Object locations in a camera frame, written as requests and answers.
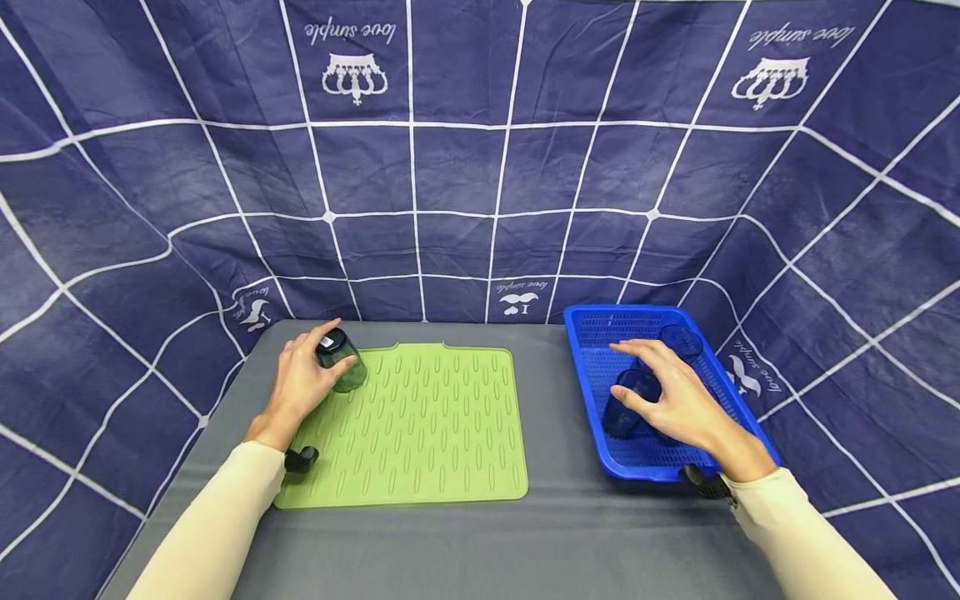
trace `plastic cup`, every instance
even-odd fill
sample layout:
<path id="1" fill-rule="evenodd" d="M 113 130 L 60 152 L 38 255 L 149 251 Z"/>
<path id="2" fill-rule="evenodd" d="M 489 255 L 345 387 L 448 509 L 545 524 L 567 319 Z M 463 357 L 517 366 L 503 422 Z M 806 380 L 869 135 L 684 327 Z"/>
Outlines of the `plastic cup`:
<path id="1" fill-rule="evenodd" d="M 616 385 L 633 390 L 651 402 L 660 400 L 660 382 L 653 372 L 646 367 L 643 369 L 628 369 L 622 372 L 616 378 Z M 624 406 L 620 400 L 611 394 L 607 398 L 607 406 L 604 408 L 601 423 L 604 431 L 610 437 L 617 440 L 627 440 L 635 434 L 636 429 L 643 423 L 643 417 Z"/>
<path id="2" fill-rule="evenodd" d="M 665 325 L 660 340 L 685 361 L 691 361 L 704 351 L 704 343 L 693 329 L 683 325 Z"/>
<path id="3" fill-rule="evenodd" d="M 356 356 L 357 362 L 353 363 L 349 371 L 345 372 L 340 380 L 333 386 L 333 391 L 338 394 L 352 392 L 367 381 L 367 366 L 363 363 L 363 358 L 357 352 L 356 346 L 347 337 L 343 329 L 336 327 L 331 329 L 324 338 L 317 344 L 314 354 L 323 367 L 329 369 L 348 356 Z"/>

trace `dark blue cup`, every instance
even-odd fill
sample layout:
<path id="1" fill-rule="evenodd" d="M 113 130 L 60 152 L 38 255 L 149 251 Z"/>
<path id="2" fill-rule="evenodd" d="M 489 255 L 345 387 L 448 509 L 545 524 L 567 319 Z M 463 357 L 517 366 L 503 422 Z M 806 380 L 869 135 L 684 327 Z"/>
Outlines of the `dark blue cup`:
<path id="1" fill-rule="evenodd" d="M 660 400 L 660 382 L 646 366 L 642 369 L 628 369 L 616 378 L 616 385 L 633 390 L 651 402 Z M 643 423 L 643 417 L 623 405 L 611 394 L 601 419 L 604 431 L 612 438 L 627 440 L 634 435 Z"/>
<path id="2" fill-rule="evenodd" d="M 693 329 L 683 325 L 665 325 L 660 330 L 660 341 L 677 353 L 685 362 L 700 356 L 704 343 Z"/>

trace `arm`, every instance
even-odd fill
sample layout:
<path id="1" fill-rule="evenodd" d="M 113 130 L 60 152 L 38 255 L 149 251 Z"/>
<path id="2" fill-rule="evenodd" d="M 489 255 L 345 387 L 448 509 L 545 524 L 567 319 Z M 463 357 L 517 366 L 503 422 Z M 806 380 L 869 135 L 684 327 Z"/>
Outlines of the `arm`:
<path id="1" fill-rule="evenodd" d="M 270 403 L 156 550 L 128 598 L 230 598 L 257 523 L 283 480 L 283 453 L 300 423 L 329 393 L 355 358 L 320 367 L 314 348 L 340 320 L 287 342 Z"/>
<path id="2" fill-rule="evenodd" d="M 883 600 L 894 595 L 807 501 L 789 470 L 777 468 L 763 443 L 720 407 L 700 378 L 662 342 L 613 344 L 639 357 L 660 381 L 647 401 L 621 386 L 611 393 L 670 437 L 708 452 L 724 472 L 733 514 L 766 556 L 790 600 Z"/>

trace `beige sleeve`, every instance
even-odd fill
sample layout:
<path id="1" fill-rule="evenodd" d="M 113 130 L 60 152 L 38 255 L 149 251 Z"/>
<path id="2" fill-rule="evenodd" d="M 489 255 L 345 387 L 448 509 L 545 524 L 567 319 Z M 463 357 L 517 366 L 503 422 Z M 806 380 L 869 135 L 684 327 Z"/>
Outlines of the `beige sleeve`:
<path id="1" fill-rule="evenodd" d="M 780 468 L 750 483 L 724 477 L 737 522 L 773 568 L 789 600 L 883 600 L 894 595 Z"/>
<path id="2" fill-rule="evenodd" d="M 234 448 L 167 534 L 128 598 L 230 598 L 283 472 L 278 450 L 257 442 Z"/>

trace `gray table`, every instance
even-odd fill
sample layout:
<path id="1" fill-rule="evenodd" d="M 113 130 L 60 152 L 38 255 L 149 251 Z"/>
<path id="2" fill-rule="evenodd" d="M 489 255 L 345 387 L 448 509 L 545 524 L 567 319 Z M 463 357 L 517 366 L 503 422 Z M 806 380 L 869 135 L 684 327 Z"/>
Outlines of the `gray table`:
<path id="1" fill-rule="evenodd" d="M 283 343 L 260 339 L 117 569 L 123 598 L 266 403 Z M 561 326 L 350 323 L 360 348 L 396 342 L 508 348 L 530 492 L 517 502 L 278 511 L 263 517 L 234 598 L 782 598 L 726 503 L 624 490 L 601 469 Z"/>

